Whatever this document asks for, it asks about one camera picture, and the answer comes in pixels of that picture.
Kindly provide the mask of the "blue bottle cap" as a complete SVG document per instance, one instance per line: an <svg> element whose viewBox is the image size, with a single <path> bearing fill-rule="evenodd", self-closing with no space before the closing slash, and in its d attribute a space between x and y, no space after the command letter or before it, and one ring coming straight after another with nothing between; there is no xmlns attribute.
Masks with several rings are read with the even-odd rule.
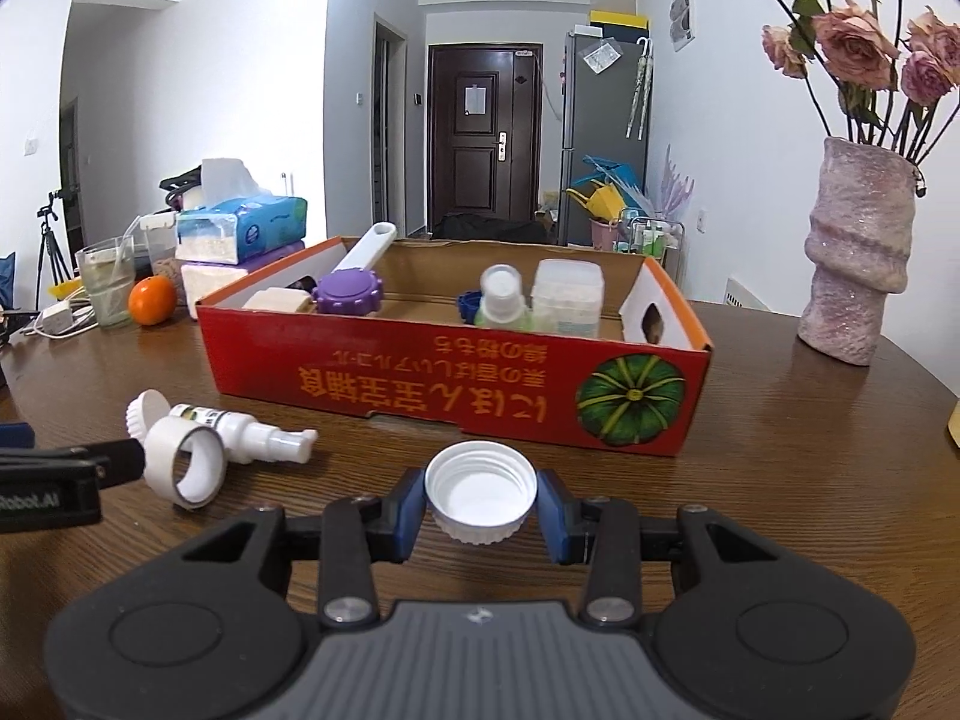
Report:
<svg viewBox="0 0 960 720"><path fill-rule="evenodd" d="M480 291L480 289L471 289L457 296L455 305L457 305L457 310L459 310L459 316L462 322L467 325L473 325L475 323L478 310L480 310L481 300L482 291Z"/></svg>

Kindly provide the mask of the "white tape roll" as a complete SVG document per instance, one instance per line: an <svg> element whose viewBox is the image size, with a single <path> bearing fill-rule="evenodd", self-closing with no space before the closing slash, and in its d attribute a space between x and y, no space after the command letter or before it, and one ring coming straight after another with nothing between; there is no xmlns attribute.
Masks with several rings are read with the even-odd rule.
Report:
<svg viewBox="0 0 960 720"><path fill-rule="evenodd" d="M223 440L212 427L167 416L146 433L148 488L161 499L196 511L212 502L226 478Z"/></svg>

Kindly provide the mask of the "red cardboard box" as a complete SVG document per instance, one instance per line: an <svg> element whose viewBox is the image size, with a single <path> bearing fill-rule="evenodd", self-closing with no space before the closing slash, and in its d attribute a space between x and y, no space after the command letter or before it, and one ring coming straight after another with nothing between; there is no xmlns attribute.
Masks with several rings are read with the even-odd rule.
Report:
<svg viewBox="0 0 960 720"><path fill-rule="evenodd" d="M447 422L492 439L679 453L713 343L655 260L582 247L398 239L374 267L386 296L370 316L249 309L264 289L325 277L353 245L329 239L199 302L222 394L360 418ZM514 266L530 283L545 260L601 267L597 337L462 322L455 301L477 288L487 268Z"/></svg>

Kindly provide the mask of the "white bottle cap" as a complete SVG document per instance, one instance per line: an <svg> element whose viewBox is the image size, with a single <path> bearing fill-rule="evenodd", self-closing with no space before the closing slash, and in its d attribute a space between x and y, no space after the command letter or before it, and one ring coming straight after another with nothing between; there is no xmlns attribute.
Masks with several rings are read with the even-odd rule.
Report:
<svg viewBox="0 0 960 720"><path fill-rule="evenodd" d="M449 538L472 546L511 538L532 511L537 489L532 463L489 440L449 445L425 470L434 522Z"/></svg>

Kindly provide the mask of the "clear snack jar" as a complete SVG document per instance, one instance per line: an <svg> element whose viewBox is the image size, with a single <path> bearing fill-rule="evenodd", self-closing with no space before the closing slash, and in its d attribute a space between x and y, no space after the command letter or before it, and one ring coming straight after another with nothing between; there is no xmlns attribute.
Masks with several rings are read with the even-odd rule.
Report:
<svg viewBox="0 0 960 720"><path fill-rule="evenodd" d="M139 219L140 232L146 242L149 263L153 275L163 275L176 289L178 304L185 304L184 282L182 281L181 264L176 257L178 250L178 234L176 223L178 213L172 210L155 211Z"/></svg>

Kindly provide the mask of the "green white spray bottle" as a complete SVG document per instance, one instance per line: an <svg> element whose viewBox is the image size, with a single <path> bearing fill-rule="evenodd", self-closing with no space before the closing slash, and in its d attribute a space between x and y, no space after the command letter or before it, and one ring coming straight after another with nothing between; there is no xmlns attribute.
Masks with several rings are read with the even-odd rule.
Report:
<svg viewBox="0 0 960 720"><path fill-rule="evenodd" d="M483 271L475 325L513 332L528 332L532 328L523 278L514 266L498 263Z"/></svg>

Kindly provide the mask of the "grey refrigerator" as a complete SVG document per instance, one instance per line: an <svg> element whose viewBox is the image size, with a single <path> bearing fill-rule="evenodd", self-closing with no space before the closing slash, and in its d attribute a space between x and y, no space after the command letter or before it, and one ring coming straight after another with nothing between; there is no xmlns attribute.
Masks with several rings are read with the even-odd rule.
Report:
<svg viewBox="0 0 960 720"><path fill-rule="evenodd" d="M646 36L634 43L570 32L563 76L558 242L592 242L590 219L568 188L587 195L605 179L597 163L624 169L646 190L652 57Z"/></svg>

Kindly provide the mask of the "translucent plastic container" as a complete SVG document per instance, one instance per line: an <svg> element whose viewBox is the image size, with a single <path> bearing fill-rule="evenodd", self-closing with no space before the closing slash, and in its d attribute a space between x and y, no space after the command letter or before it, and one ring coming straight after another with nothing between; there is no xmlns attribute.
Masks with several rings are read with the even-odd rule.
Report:
<svg viewBox="0 0 960 720"><path fill-rule="evenodd" d="M542 260L532 286L532 327L550 335L597 338L604 293L604 273L597 263Z"/></svg>

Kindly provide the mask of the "purple tissue pack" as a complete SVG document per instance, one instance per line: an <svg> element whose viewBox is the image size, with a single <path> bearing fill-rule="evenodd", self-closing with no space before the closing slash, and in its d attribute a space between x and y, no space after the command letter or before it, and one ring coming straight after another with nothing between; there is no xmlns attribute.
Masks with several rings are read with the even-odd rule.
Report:
<svg viewBox="0 0 960 720"><path fill-rule="evenodd" d="M296 254L304 249L304 242L298 241L286 244L278 249L268 250L263 254L251 257L242 263L200 263L184 262L181 265L181 277L184 283L187 310L192 320L197 320L197 302L208 298L228 284L235 283L247 277L252 271L257 271L267 265L272 265L288 255Z"/></svg>

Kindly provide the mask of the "dark brown door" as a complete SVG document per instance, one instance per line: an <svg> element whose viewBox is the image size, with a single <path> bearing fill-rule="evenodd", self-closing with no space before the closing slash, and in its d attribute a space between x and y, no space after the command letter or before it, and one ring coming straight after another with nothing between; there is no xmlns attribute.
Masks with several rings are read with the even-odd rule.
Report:
<svg viewBox="0 0 960 720"><path fill-rule="evenodd" d="M542 140L539 44L428 49L428 224L534 220Z"/></svg>

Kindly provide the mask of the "white gear shaped cap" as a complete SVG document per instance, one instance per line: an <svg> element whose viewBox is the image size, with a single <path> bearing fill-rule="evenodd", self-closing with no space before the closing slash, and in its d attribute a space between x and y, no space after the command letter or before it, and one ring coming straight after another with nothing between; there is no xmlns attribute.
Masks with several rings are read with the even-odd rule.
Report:
<svg viewBox="0 0 960 720"><path fill-rule="evenodd" d="M132 439L145 444L149 429L171 411L171 403L155 388L148 388L134 398L125 410L125 427Z"/></svg>

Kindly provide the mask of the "purple bottle cap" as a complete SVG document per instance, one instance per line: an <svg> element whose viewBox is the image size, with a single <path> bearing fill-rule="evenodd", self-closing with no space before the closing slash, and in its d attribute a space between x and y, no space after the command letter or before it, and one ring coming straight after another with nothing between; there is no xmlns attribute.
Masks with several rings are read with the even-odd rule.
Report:
<svg viewBox="0 0 960 720"><path fill-rule="evenodd" d="M345 268L320 278L313 289L319 314L364 317L381 309L384 289L373 270Z"/></svg>

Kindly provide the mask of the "yellow thermos jug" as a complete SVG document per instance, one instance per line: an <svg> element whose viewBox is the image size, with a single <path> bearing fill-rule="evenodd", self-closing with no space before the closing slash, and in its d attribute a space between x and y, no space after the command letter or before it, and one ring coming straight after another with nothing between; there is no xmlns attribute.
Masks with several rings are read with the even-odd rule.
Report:
<svg viewBox="0 0 960 720"><path fill-rule="evenodd" d="M955 403L950 413L949 422L947 422L947 434L949 434L953 447L960 450L960 401Z"/></svg>

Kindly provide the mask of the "glass cup with straw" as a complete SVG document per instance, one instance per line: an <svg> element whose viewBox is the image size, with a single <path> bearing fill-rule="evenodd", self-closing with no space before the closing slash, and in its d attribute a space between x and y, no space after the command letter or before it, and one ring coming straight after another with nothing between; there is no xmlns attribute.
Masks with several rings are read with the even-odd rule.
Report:
<svg viewBox="0 0 960 720"><path fill-rule="evenodd" d="M137 276L135 232L139 227L140 218L135 216L122 236L78 252L82 286L101 328L119 327L130 320L128 298Z"/></svg>

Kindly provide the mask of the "pink textured vase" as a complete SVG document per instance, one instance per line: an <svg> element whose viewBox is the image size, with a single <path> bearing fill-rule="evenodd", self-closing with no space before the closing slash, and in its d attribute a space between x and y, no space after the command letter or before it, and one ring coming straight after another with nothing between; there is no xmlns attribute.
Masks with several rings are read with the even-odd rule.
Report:
<svg viewBox="0 0 960 720"><path fill-rule="evenodd" d="M877 349L885 302L908 286L918 171L900 154L844 138L823 142L804 252L814 264L797 336L850 366Z"/></svg>

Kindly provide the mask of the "orange fruit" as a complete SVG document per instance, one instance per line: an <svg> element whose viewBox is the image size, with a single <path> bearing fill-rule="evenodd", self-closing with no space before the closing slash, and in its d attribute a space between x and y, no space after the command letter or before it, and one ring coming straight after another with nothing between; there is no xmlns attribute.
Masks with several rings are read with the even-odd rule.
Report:
<svg viewBox="0 0 960 720"><path fill-rule="evenodd" d="M166 322L176 312L176 307L178 291L174 283L164 275L139 281L128 294L128 313L140 327L156 327Z"/></svg>

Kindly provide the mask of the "blue tissue pack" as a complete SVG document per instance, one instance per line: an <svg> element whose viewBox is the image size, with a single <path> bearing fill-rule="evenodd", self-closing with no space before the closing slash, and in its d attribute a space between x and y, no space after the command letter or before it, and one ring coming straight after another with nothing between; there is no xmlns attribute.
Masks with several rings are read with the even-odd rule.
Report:
<svg viewBox="0 0 960 720"><path fill-rule="evenodd" d="M199 179L176 223L179 260L239 265L306 236L308 202L263 190L242 161L203 160Z"/></svg>

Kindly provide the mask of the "metal rolling cart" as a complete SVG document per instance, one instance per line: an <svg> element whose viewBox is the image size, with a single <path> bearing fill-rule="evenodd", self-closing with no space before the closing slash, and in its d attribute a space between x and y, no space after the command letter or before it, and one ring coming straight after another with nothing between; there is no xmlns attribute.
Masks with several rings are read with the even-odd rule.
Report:
<svg viewBox="0 0 960 720"><path fill-rule="evenodd" d="M682 223L651 218L640 210L625 208L615 223L615 234L615 252L652 257L672 280L679 279L685 244L685 226Z"/></svg>

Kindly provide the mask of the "dried pink roses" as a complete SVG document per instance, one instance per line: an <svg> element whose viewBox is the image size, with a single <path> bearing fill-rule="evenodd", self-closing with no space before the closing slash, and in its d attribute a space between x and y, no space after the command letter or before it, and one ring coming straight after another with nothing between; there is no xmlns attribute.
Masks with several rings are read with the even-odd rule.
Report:
<svg viewBox="0 0 960 720"><path fill-rule="evenodd" d="M885 146L921 166L957 112L937 120L958 98L958 25L932 8L910 18L895 0L895 23L885 31L882 0L773 0L782 26L761 28L761 47L773 68L807 83L818 65L838 94L846 138Z"/></svg>

